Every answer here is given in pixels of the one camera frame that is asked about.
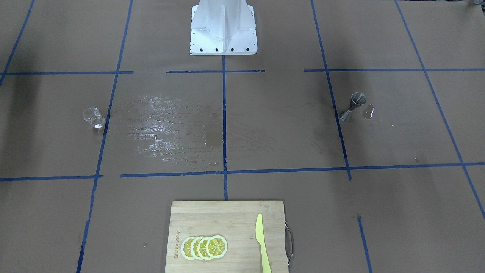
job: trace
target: yellow knife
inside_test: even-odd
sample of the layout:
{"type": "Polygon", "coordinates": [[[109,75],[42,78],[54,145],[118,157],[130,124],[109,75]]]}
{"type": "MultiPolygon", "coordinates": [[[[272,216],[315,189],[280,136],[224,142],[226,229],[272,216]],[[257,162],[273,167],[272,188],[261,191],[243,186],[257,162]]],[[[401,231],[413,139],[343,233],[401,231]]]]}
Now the yellow knife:
{"type": "Polygon", "coordinates": [[[263,273],[271,273],[270,262],[268,260],[268,254],[266,253],[266,244],[264,243],[263,232],[263,215],[258,214],[256,218],[256,240],[261,245],[261,263],[263,264],[263,273]]]}

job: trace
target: wooden cutting board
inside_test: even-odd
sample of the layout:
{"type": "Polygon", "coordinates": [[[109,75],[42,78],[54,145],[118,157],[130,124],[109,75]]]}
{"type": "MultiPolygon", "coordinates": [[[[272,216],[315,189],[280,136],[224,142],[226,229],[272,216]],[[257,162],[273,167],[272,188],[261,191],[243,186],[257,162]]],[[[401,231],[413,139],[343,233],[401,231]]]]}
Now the wooden cutting board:
{"type": "Polygon", "coordinates": [[[256,217],[263,215],[266,250],[272,273],[288,273],[283,201],[174,201],[170,214],[165,273],[260,273],[256,217]],[[221,235],[227,252],[213,260],[186,260],[182,242],[189,236],[221,235]]]}

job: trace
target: jigger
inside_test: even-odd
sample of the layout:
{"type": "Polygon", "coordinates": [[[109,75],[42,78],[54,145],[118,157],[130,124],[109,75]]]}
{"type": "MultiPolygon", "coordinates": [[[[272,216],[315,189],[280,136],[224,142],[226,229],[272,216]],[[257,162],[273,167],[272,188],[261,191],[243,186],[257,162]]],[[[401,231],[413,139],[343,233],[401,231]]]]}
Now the jigger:
{"type": "Polygon", "coordinates": [[[355,92],[354,94],[352,94],[349,109],[345,110],[340,114],[340,120],[349,121],[352,110],[356,109],[361,105],[364,105],[365,102],[366,98],[364,94],[359,92],[355,92]]]}

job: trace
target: spilled liquid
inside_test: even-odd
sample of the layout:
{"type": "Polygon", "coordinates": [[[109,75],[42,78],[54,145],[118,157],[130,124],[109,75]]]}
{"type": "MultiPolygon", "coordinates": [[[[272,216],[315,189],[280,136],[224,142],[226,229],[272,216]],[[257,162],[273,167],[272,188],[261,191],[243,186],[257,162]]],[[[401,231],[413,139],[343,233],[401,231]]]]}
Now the spilled liquid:
{"type": "Polygon", "coordinates": [[[201,169],[221,161],[221,109],[184,99],[144,95],[113,106],[109,135],[127,141],[120,147],[169,164],[201,169]]]}
{"type": "Polygon", "coordinates": [[[366,119],[372,119],[374,116],[374,106],[370,103],[367,108],[362,112],[362,116],[366,119]]]}

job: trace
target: lemon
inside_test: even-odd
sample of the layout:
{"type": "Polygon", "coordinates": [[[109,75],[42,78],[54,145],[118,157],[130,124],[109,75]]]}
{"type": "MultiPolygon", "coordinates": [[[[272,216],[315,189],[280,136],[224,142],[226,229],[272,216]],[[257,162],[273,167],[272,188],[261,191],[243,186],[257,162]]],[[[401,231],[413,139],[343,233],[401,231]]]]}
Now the lemon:
{"type": "Polygon", "coordinates": [[[227,240],[226,238],[216,235],[209,238],[206,245],[206,252],[209,257],[217,259],[226,254],[227,240]]]}
{"type": "Polygon", "coordinates": [[[187,260],[195,260],[195,257],[192,255],[190,251],[190,246],[192,241],[195,239],[195,236],[187,237],[182,243],[182,256],[187,260]]]}
{"type": "Polygon", "coordinates": [[[199,245],[197,246],[197,253],[199,257],[201,257],[203,260],[212,260],[211,256],[207,254],[206,246],[207,242],[209,241],[210,237],[205,237],[202,240],[200,240],[199,245]]]}
{"type": "Polygon", "coordinates": [[[192,257],[196,258],[197,260],[202,260],[202,258],[199,256],[199,252],[197,251],[197,246],[203,238],[205,238],[205,236],[196,237],[190,244],[190,252],[192,257]]]}

